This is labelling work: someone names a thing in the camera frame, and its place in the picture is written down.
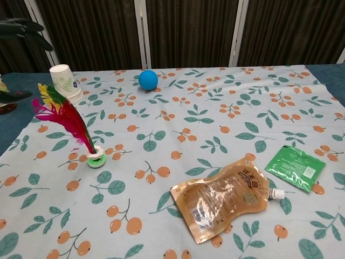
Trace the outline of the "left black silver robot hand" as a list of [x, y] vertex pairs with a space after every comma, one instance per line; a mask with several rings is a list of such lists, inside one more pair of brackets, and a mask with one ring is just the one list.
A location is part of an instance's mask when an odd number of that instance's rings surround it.
[[[1, 20], [1, 39], [3, 38], [31, 38], [45, 51], [53, 51], [53, 46], [40, 35], [44, 27], [26, 18], [10, 18]], [[5, 92], [1, 90], [1, 104], [12, 104], [32, 96], [30, 91]]]

